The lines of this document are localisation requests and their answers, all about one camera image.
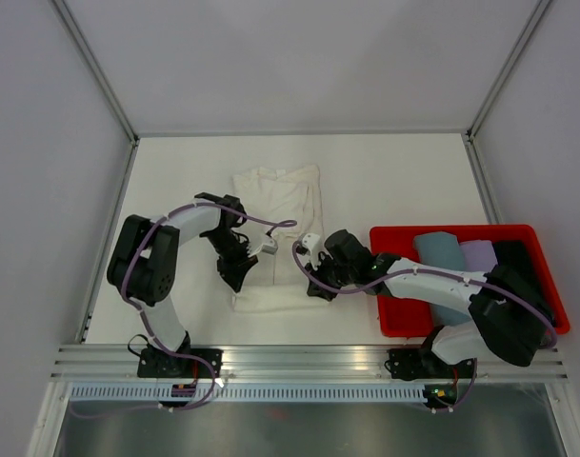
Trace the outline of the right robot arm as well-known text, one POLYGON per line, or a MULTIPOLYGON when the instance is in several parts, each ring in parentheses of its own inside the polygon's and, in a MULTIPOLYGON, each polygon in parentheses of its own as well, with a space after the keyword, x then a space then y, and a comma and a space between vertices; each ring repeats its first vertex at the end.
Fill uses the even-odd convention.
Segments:
POLYGON ((291 254, 309 280, 311 297, 331 301, 365 293, 427 302, 464 316, 461 324, 435 328, 420 347, 420 366, 431 376, 484 356, 524 368, 538 351, 552 349, 558 341, 545 300, 506 266, 460 271, 389 252, 374 254, 344 229, 327 239, 304 234, 291 254))

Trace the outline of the white t shirt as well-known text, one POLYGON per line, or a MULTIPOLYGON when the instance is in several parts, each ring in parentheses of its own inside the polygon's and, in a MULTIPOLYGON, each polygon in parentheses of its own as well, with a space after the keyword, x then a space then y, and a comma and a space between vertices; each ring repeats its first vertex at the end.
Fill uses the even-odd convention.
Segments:
POLYGON ((291 248, 304 233, 324 234, 320 170, 259 167, 232 176, 233 195, 250 216, 271 222, 294 220, 292 228, 277 228, 271 238, 275 254, 259 253, 258 263, 232 301, 238 313, 273 313, 324 308, 328 302, 307 295, 309 280, 295 265, 291 248))

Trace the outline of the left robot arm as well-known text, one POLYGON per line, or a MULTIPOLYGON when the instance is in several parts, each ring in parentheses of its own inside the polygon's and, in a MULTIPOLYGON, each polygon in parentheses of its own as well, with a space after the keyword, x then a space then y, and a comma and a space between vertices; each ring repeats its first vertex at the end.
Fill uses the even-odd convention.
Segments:
POLYGON ((121 227, 107 281, 137 310, 150 343, 162 351, 159 365, 170 376, 184 376, 192 366, 190 335, 170 297, 179 249, 193 239, 208 240, 217 254, 218 274, 238 292, 257 264, 249 238, 235 231, 246 221, 239 198, 201 192, 167 216, 131 215, 121 227))

